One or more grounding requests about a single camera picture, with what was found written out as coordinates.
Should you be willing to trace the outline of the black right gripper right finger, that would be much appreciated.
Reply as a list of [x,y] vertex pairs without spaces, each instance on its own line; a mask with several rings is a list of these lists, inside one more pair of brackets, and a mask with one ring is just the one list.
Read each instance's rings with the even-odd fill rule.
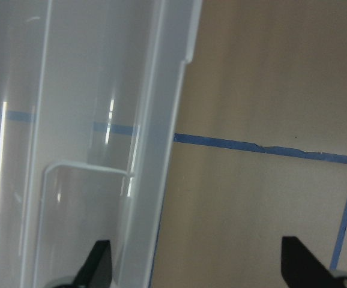
[[282,237],[282,278],[288,287],[338,287],[324,265],[296,236]]

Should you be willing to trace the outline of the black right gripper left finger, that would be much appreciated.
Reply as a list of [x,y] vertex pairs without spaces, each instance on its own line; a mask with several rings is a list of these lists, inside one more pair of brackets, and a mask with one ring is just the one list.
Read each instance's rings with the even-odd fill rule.
[[85,263],[75,276],[73,287],[110,287],[112,252],[110,240],[96,241]]

